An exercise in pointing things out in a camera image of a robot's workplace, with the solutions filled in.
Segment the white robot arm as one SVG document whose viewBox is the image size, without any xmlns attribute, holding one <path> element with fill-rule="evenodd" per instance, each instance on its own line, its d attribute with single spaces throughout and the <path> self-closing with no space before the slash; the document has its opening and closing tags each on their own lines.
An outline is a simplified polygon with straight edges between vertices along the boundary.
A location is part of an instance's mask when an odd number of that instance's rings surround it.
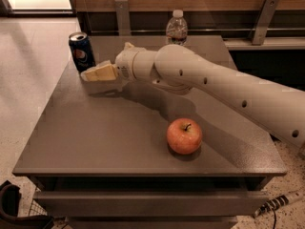
<svg viewBox="0 0 305 229">
<path fill-rule="evenodd" d="M 217 65 L 183 46 L 149 51 L 127 43 L 113 63 L 104 61 L 81 77 L 88 82 L 141 81 L 173 94 L 197 88 L 283 142 L 305 145 L 305 92 Z"/>
</svg>

